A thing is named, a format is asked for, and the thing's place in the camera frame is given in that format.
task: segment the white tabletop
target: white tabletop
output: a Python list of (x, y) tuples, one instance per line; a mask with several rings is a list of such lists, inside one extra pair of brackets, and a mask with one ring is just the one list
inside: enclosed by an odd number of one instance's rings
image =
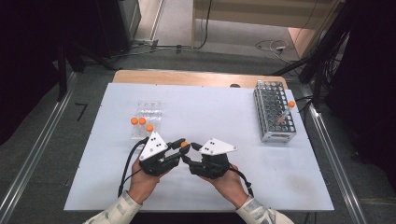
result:
[[(291, 91), (286, 94), (293, 100)], [(252, 183), (255, 197), (267, 207), (333, 210), (297, 108), (291, 110), (297, 135), (288, 144), (264, 144), (253, 89), (117, 83), (107, 86), (64, 210), (103, 210), (117, 199), (133, 147), (130, 118), (139, 100), (161, 101), (160, 135), (165, 142), (186, 138), (203, 145), (214, 137), (237, 146), (237, 151), (228, 153), (229, 161), (239, 167)], [(189, 156), (201, 159), (193, 149)], [(231, 212), (234, 208), (180, 161), (161, 179), (141, 211)]]

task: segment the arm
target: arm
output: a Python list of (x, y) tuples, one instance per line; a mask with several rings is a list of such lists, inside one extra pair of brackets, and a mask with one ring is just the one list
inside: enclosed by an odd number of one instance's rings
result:
[(227, 171), (223, 177), (209, 179), (201, 177), (211, 183), (216, 190), (230, 203), (235, 206), (236, 213), (246, 221), (247, 224), (270, 223), (270, 224), (292, 224), (293, 222), (285, 215), (276, 210), (267, 209), (252, 196), (247, 195), (242, 187), (239, 175)]
[(139, 211), (149, 195), (160, 182), (160, 176), (146, 175), (140, 171), (139, 157), (132, 165), (131, 187), (124, 191), (121, 196), (105, 211), (85, 221), (87, 224), (129, 224), (134, 215)]

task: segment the test tube rack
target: test tube rack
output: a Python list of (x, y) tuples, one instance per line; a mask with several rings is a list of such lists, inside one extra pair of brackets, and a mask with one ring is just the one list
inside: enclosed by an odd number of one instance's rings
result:
[(282, 82), (258, 80), (253, 95), (262, 142), (288, 143), (297, 132), (291, 114), (288, 114), (282, 122), (278, 121), (279, 116), (288, 107)]

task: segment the table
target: table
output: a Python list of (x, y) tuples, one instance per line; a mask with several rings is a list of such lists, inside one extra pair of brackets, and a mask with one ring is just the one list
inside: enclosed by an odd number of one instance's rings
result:
[[(286, 145), (264, 145), (260, 141), (252, 95), (259, 79), (283, 78), (175, 71), (117, 72), (107, 87), (64, 210), (102, 210), (116, 199), (123, 166), (132, 147), (128, 131), (131, 108), (138, 100), (153, 97), (163, 104), (159, 132), (166, 142), (185, 137), (204, 144), (210, 137), (216, 137), (238, 146), (238, 151), (228, 154), (229, 160), (253, 183), (255, 196), (264, 205), (278, 210), (333, 210), (297, 110), (292, 110), (298, 132), (292, 141)], [(185, 85), (171, 85), (173, 82)], [(230, 83), (249, 88), (219, 87), (228, 87)], [(287, 96), (292, 99), (291, 91), (287, 91)], [(200, 159), (198, 153), (189, 156), (195, 161)], [(233, 210), (212, 186), (191, 175), (182, 162), (162, 179), (142, 208), (147, 212)]]
[[(206, 19), (209, 1), (193, 1), (192, 46), (196, 19)], [(339, 0), (216, 0), (209, 19), (289, 27), (294, 47), (303, 58), (330, 27), (342, 5)]]

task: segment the wrist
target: wrist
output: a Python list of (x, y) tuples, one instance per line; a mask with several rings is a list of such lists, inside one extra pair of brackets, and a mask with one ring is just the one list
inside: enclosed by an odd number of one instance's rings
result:
[(136, 191), (133, 190), (133, 189), (129, 189), (129, 190), (127, 191), (127, 193), (128, 193), (128, 195), (129, 195), (129, 197), (131, 197), (136, 203), (138, 203), (138, 204), (140, 204), (140, 205), (142, 205), (143, 202), (146, 200), (146, 198), (143, 197), (143, 195), (142, 195), (141, 193), (136, 192)]
[(238, 194), (235, 194), (229, 201), (230, 203), (235, 206), (235, 209), (239, 209), (244, 205), (244, 203), (247, 201), (248, 195), (245, 192), (241, 192)]

